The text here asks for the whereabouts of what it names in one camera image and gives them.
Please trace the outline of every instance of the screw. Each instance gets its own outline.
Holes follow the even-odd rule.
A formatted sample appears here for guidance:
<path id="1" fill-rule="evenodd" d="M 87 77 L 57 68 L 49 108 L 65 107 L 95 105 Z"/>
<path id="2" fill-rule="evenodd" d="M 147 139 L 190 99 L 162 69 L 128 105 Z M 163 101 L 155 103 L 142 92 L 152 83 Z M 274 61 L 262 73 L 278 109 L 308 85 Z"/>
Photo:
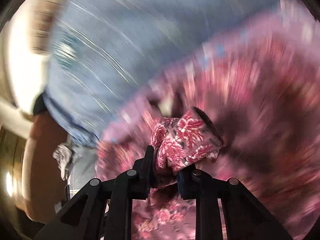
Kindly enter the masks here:
<path id="1" fill-rule="evenodd" d="M 193 173 L 193 175 L 199 176 L 199 175 L 201 175 L 202 171 L 195 169 L 192 173 Z"/>
<path id="2" fill-rule="evenodd" d="M 231 178 L 231 179 L 229 180 L 229 183 L 230 183 L 231 185 L 238 185 L 238 184 L 239 184 L 239 180 L 237 180 L 237 179 L 235 179 L 235 178 Z"/>
<path id="3" fill-rule="evenodd" d="M 99 180 L 98 179 L 92 179 L 91 181 L 90 181 L 90 185 L 91 186 L 97 186 L 99 184 Z"/>
<path id="4" fill-rule="evenodd" d="M 135 171 L 135 170 L 128 170 L 127 171 L 127 175 L 128 176 L 134 176 L 134 175 L 136 175 L 137 174 L 137 172 Z"/>

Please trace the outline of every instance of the crumpled cloth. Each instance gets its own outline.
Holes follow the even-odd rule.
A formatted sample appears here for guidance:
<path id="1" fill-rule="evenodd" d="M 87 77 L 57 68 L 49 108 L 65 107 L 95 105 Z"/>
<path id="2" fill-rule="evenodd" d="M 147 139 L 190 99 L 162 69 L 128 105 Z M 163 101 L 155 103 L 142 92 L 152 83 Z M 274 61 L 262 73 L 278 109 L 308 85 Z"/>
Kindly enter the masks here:
<path id="1" fill-rule="evenodd" d="M 52 157 L 57 160 L 61 178 L 63 180 L 68 179 L 74 164 L 73 151 L 70 147 L 70 143 L 60 143 L 53 152 Z"/>
<path id="2" fill-rule="evenodd" d="M 320 24 L 304 6 L 281 0 L 280 11 L 249 25 L 172 65 L 152 83 L 159 95 L 153 101 L 172 96 L 172 117 L 192 106 L 204 111 L 222 147 L 216 159 L 202 158 L 196 167 L 217 179 L 238 178 L 299 240 L 320 215 Z M 108 129 L 100 144 L 101 180 L 131 169 L 161 120 L 151 101 L 135 119 L 130 108 L 122 114 L 132 121 Z M 117 144 L 108 143 L 112 136 Z M 174 175 L 177 164 L 167 152 Z M 133 239 L 194 239 L 195 203 L 182 201 L 168 177 L 162 183 L 169 186 L 134 202 Z"/>

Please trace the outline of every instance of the brown sofa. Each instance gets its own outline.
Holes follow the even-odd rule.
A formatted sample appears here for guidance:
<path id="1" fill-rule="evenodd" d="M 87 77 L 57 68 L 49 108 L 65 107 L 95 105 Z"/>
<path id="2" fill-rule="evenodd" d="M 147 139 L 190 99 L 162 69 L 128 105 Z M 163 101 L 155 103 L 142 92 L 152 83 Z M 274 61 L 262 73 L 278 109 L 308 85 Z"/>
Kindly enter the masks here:
<path id="1" fill-rule="evenodd" d="M 49 112 L 35 116 L 22 164 L 24 211 L 34 221 L 51 221 L 55 216 L 54 205 L 65 199 L 66 181 L 61 179 L 52 153 L 66 140 L 67 132 Z"/>

